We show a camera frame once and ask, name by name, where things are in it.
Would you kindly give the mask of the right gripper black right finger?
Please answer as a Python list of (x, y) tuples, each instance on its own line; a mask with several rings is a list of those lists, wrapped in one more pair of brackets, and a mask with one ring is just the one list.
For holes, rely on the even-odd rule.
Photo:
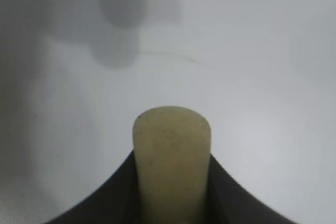
[(289, 223), (289, 219), (242, 188), (211, 156), (205, 223), (277, 224)]

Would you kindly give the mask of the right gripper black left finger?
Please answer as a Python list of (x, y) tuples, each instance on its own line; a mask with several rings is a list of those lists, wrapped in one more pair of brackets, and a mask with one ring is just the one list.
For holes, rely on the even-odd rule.
[(140, 223), (134, 151), (94, 193), (49, 223)]

